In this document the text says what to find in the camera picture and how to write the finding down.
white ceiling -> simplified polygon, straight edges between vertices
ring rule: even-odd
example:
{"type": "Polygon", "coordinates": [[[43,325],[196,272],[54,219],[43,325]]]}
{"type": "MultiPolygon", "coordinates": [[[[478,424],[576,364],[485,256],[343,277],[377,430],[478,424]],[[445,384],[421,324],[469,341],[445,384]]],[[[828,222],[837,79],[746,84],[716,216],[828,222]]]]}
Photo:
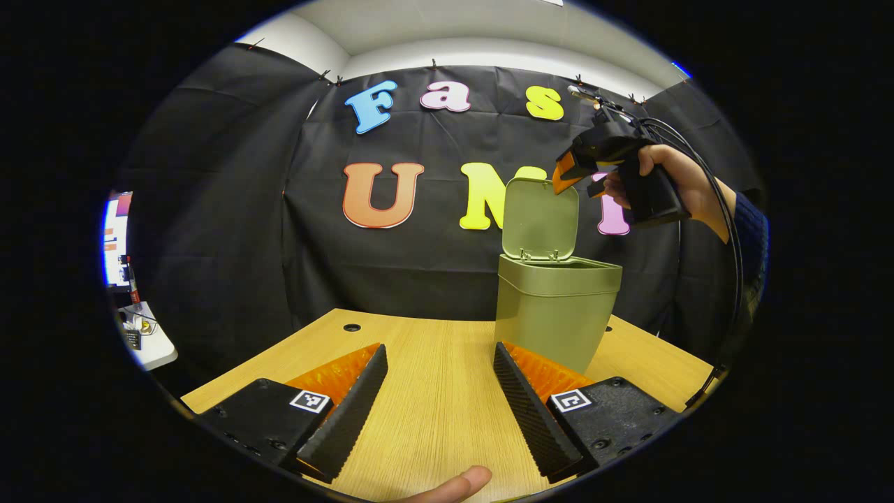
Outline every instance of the white ceiling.
{"type": "Polygon", "coordinates": [[[663,87],[682,75],[654,48],[568,0],[316,0],[292,12],[349,55],[432,38],[510,38],[589,55],[663,87]]]}

green trash can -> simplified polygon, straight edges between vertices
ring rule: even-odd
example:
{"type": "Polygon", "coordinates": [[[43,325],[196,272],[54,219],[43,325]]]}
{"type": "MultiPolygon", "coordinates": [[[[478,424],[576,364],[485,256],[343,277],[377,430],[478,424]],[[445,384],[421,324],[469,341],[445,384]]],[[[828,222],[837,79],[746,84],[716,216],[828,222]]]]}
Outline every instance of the green trash can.
{"type": "Polygon", "coordinates": [[[577,239],[577,190],[556,195],[551,181],[527,178],[506,184],[494,342],[583,373],[608,325],[621,266],[572,257],[577,239]]]}

wooden table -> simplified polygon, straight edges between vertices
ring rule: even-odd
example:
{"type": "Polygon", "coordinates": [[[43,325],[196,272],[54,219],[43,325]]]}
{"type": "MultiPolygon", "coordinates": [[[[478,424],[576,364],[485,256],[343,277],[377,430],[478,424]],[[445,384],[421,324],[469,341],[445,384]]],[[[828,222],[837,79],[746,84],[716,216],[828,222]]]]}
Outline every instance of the wooden table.
{"type": "MultiPolygon", "coordinates": [[[[711,366],[611,317],[610,331],[586,376],[621,376],[678,412],[711,366]]],[[[388,375],[338,478],[325,487],[373,501],[429,490],[471,465],[493,478],[470,502],[546,490],[493,373],[493,321],[398,318],[333,310],[182,398],[195,413],[257,378],[286,382],[376,342],[388,352],[388,375]],[[343,327],[356,323],[361,329],[343,327]]]]}

computer screen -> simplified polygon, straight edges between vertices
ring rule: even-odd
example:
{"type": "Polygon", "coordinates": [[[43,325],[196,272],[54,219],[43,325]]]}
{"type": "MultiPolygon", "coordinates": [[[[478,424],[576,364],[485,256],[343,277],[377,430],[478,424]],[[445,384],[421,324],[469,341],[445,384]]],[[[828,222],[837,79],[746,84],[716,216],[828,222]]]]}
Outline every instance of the computer screen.
{"type": "Polygon", "coordinates": [[[105,255],[105,284],[114,290],[130,290],[120,258],[127,255],[127,214],[131,208],[132,192],[117,192],[109,196],[105,207],[103,253],[105,255]]]}

open lid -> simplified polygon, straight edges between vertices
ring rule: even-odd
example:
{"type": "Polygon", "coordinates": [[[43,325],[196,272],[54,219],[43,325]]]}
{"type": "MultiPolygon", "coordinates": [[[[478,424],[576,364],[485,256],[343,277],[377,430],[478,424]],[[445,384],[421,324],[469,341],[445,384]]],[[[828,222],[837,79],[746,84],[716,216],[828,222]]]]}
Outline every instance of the open lid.
{"type": "Polygon", "coordinates": [[[555,194],[552,182],[513,178],[506,184],[503,251],[513,259],[565,260],[578,239],[578,191],[555,194]]]}

